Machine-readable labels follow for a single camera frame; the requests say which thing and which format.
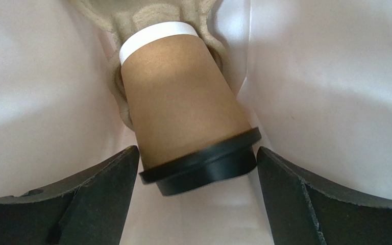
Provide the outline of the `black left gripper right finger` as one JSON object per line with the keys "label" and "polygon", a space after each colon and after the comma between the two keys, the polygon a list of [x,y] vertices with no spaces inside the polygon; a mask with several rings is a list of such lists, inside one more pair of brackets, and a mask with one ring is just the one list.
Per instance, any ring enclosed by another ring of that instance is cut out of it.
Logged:
{"label": "black left gripper right finger", "polygon": [[337,184],[265,147],[257,164],[275,244],[392,244],[392,200]]}

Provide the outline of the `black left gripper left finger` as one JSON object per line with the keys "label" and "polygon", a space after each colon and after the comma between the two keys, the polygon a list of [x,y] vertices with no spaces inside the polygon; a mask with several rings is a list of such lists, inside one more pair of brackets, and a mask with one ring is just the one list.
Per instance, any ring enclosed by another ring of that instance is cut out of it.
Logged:
{"label": "black left gripper left finger", "polygon": [[138,163],[133,145],[58,182],[0,197],[0,244],[119,244]]}

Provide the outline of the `black plastic cup lid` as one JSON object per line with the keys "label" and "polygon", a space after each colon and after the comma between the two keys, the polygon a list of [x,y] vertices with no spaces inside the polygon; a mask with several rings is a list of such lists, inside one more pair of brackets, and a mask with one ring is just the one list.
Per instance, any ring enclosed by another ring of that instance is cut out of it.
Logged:
{"label": "black plastic cup lid", "polygon": [[240,177],[257,166],[252,146],[261,138],[255,127],[139,175],[143,184],[155,183],[165,197]]}

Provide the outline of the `brown paper bag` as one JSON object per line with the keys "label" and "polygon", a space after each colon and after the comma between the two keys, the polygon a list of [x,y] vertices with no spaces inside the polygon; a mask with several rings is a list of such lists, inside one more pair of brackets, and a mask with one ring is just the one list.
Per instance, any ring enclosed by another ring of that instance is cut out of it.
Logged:
{"label": "brown paper bag", "polygon": [[[392,1],[219,1],[232,87],[261,146],[392,199]],[[0,1],[0,197],[136,140],[107,87],[106,32],[67,1]],[[175,197],[136,181],[121,244],[272,244],[258,176]]]}

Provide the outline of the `brown paper coffee cup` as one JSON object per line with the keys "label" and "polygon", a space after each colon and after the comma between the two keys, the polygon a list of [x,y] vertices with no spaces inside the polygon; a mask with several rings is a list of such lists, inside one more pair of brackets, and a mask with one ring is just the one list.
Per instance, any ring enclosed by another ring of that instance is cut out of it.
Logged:
{"label": "brown paper coffee cup", "polygon": [[122,45],[121,77],[144,170],[251,128],[195,29],[169,21]]}

